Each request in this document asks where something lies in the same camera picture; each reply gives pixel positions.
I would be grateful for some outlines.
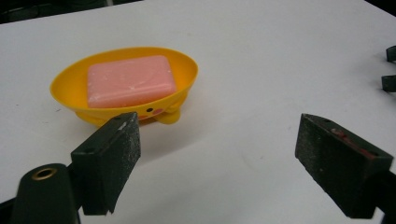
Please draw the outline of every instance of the white surface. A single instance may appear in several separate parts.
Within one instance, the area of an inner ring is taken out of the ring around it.
[[[91,54],[161,46],[200,66],[174,125],[141,127],[116,207],[82,223],[379,223],[351,220],[294,158],[302,113],[396,155],[396,19],[361,0],[146,0],[0,25],[0,201],[29,170],[70,163],[94,132],[49,92]]]

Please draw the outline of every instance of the pink soap bar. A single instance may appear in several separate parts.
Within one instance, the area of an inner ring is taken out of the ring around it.
[[[88,106],[142,105],[177,90],[171,67],[162,55],[97,63],[88,70]]]

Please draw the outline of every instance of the brass insert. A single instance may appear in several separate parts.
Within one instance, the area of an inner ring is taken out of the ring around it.
[[[44,180],[44,179],[48,179],[50,177],[52,177],[53,175],[55,175],[57,172],[57,169],[55,168],[44,168],[42,170],[39,170],[37,172],[35,172],[32,175],[32,179],[33,180]]]

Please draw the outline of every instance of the soap dish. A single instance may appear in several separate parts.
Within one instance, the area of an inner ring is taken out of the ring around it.
[[[90,108],[87,101],[87,73],[91,65],[132,58],[163,55],[171,66],[177,91],[142,105]],[[65,68],[51,83],[50,93],[60,104],[76,115],[98,127],[122,113],[137,112],[139,120],[154,118],[160,123],[171,124],[178,121],[180,107],[198,74],[196,62],[189,56],[173,50],[157,47],[136,47],[114,49],[84,58]]]

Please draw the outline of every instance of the black object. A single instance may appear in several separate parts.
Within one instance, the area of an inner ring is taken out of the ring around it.
[[[53,163],[27,173],[17,197],[0,204],[0,223],[79,223],[81,206],[85,215],[114,212],[140,158],[137,114],[111,119],[71,156],[68,167]]]
[[[333,121],[302,114],[295,156],[344,214],[396,223],[393,157]]]
[[[382,90],[387,92],[396,92],[396,76],[381,77]]]
[[[396,46],[387,49],[387,61],[396,61]],[[388,92],[396,92],[396,76],[384,76],[382,79],[382,89]]]
[[[142,0],[113,0],[113,5],[136,1]],[[1,0],[0,24],[107,7],[107,5],[107,0]]]
[[[392,0],[366,0],[366,2],[381,8],[393,16],[396,16],[396,7]]]

